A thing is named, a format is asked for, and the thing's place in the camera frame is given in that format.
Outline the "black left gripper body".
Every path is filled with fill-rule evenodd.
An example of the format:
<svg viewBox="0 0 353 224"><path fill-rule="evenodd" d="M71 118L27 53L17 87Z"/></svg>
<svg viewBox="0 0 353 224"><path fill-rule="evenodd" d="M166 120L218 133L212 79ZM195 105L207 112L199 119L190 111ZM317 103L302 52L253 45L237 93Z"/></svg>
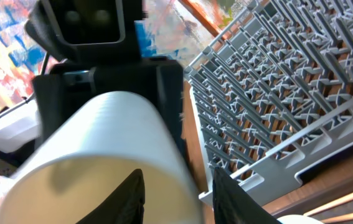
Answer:
<svg viewBox="0 0 353 224"><path fill-rule="evenodd" d="M50 74L32 81L41 120L40 140L48 139L88 100L102 93L128 91L149 100L159 111L176 146L181 138L183 67L166 57L139 62L84 67L71 63L56 65Z"/></svg>

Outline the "light blue bowl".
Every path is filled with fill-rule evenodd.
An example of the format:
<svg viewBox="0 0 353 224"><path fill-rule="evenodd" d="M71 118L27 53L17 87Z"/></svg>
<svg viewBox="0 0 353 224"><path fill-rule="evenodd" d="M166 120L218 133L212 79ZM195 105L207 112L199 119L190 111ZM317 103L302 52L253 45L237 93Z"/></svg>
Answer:
<svg viewBox="0 0 353 224"><path fill-rule="evenodd" d="M281 224L324 224L323 222L304 215L285 215L277 219Z"/></svg>

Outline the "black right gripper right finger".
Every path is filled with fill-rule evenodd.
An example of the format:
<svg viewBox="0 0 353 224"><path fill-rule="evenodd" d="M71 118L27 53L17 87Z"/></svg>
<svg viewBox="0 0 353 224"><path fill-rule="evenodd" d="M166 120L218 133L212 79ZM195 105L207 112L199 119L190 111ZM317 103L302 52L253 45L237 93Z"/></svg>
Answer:
<svg viewBox="0 0 353 224"><path fill-rule="evenodd" d="M216 224L280 224L222 168L214 170L212 190Z"/></svg>

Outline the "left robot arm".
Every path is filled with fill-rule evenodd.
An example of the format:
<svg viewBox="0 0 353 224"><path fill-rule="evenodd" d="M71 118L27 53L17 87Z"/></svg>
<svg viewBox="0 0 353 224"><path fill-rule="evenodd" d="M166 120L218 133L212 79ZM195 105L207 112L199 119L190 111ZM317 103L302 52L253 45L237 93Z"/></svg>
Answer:
<svg viewBox="0 0 353 224"><path fill-rule="evenodd" d="M186 156L175 60L65 62L32 83L33 96L0 113L0 175L15 173L42 144L48 161L108 156L162 167Z"/></svg>

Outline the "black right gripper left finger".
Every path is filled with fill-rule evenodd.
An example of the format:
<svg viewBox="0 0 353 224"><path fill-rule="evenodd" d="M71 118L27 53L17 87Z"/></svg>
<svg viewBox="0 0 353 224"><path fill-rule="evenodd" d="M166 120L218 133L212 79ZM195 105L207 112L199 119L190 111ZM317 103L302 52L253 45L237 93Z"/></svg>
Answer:
<svg viewBox="0 0 353 224"><path fill-rule="evenodd" d="M144 177L135 169L93 211L77 224L142 224L145 204Z"/></svg>

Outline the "white plastic cup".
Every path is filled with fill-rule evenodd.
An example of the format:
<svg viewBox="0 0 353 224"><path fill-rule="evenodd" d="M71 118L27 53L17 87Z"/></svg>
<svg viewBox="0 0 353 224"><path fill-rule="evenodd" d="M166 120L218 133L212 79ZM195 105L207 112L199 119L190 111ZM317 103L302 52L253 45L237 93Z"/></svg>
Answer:
<svg viewBox="0 0 353 224"><path fill-rule="evenodd" d="M0 223L76 223L133 171L145 223L202 223L195 184L159 112L127 91L85 103L14 174Z"/></svg>

